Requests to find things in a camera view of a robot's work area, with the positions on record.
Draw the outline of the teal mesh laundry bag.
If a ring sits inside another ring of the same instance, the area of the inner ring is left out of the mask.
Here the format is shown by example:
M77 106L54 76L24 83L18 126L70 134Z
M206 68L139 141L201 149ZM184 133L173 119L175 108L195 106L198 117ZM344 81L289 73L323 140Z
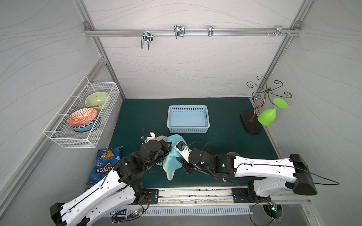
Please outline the teal mesh laundry bag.
M177 160L177 158L183 159L183 157L175 148L181 141L184 144L187 144L183 137L178 134L171 135L165 140L165 142L171 143L171 151L165 158L163 164L163 169L166 172L166 177L169 181L173 179L175 171L182 167L182 164Z

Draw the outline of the cream mesh laundry bag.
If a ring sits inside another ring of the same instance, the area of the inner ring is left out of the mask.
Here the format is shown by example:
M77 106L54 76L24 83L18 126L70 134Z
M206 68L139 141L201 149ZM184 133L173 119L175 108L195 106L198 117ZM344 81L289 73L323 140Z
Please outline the cream mesh laundry bag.
M168 142L167 139L167 136L156 137L156 140L161 144L161 150L159 151L160 156L157 158L156 165L163 165L166 157L171 151L171 142Z

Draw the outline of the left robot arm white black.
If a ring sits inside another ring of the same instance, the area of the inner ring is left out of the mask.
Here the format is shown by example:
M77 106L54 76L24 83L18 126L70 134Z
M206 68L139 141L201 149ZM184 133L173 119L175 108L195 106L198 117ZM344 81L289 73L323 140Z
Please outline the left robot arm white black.
M89 226L91 215L99 213L98 204L124 188L131 189L131 204L142 202L146 189L139 180L146 171L165 159L172 145L164 140L150 140L139 151L123 157L114 168L89 190L67 203L57 202L50 207L51 219L56 226Z

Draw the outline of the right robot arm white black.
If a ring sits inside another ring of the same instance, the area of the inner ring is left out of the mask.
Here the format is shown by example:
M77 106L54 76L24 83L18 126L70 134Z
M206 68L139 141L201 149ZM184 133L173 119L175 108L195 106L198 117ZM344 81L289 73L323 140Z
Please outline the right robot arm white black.
M284 191L306 196L317 194L309 167L298 154L285 159L265 160L231 154L210 155L197 148L190 150L186 145L177 147L176 151L182 167L189 172L195 169L223 181L255 177L256 180L248 183L246 192L251 201Z

